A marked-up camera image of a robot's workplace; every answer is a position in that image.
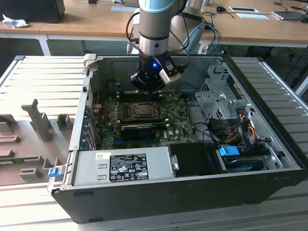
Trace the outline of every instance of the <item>motherboard chip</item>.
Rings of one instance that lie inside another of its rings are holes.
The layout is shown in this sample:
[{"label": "motherboard chip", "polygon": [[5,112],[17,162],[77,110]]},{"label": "motherboard chip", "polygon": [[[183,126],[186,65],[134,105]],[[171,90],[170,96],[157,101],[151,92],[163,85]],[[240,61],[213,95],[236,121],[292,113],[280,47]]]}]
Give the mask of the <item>motherboard chip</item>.
[{"label": "motherboard chip", "polygon": [[155,102],[134,103],[132,108],[134,118],[158,116],[157,103]]}]

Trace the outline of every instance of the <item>paper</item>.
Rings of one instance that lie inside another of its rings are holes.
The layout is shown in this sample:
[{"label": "paper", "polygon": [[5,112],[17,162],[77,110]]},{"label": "paper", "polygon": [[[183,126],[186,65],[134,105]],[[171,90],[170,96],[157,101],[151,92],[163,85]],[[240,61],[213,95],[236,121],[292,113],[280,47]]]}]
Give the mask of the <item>paper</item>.
[{"label": "paper", "polygon": [[111,11],[134,12],[136,7],[131,6],[112,6]]},{"label": "paper", "polygon": [[27,24],[27,22],[23,19],[11,19],[11,18],[8,18],[6,17],[4,14],[3,14],[3,20],[2,22],[7,26],[7,27],[10,27],[10,28],[13,28],[15,29],[16,27],[23,27],[23,26],[28,26],[29,24]]},{"label": "paper", "polygon": [[240,18],[253,18],[253,19],[269,19],[265,15],[256,13],[236,13]]}]

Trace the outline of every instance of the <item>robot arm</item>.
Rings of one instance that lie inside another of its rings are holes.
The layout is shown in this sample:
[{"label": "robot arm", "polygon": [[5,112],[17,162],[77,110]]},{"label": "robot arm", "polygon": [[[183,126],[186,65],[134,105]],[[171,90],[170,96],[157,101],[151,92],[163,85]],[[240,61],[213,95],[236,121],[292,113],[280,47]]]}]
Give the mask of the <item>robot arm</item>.
[{"label": "robot arm", "polygon": [[178,80],[185,67],[176,66],[167,52],[171,19],[181,13],[187,0],[139,0],[140,40],[137,73],[130,81],[139,90],[153,92]]}]

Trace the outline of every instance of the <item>blue latch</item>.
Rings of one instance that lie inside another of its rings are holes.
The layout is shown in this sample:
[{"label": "blue latch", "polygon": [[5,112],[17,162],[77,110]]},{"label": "blue latch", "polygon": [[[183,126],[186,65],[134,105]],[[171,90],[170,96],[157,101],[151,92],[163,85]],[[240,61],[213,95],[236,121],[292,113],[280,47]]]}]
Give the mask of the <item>blue latch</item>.
[{"label": "blue latch", "polygon": [[232,156],[232,155],[240,155],[239,150],[235,146],[223,146],[219,149],[221,156]]},{"label": "blue latch", "polygon": [[60,177],[61,176],[61,167],[52,167],[48,171],[49,177]]}]

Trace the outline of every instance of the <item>desk leg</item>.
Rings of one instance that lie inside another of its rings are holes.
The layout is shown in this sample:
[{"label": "desk leg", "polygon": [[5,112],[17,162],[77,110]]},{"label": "desk leg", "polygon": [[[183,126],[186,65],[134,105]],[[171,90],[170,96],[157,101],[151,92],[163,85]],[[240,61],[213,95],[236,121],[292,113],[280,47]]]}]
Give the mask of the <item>desk leg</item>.
[{"label": "desk leg", "polygon": [[81,47],[82,47],[82,51],[83,52],[87,52],[88,51],[85,40],[81,40]]},{"label": "desk leg", "polygon": [[295,93],[301,97],[305,91],[308,89],[308,76],[306,79],[302,82],[302,84],[298,87],[298,89],[295,91]]},{"label": "desk leg", "polygon": [[42,48],[43,54],[45,56],[51,56],[48,43],[47,43],[47,35],[37,35],[37,40],[40,43],[40,47]]}]

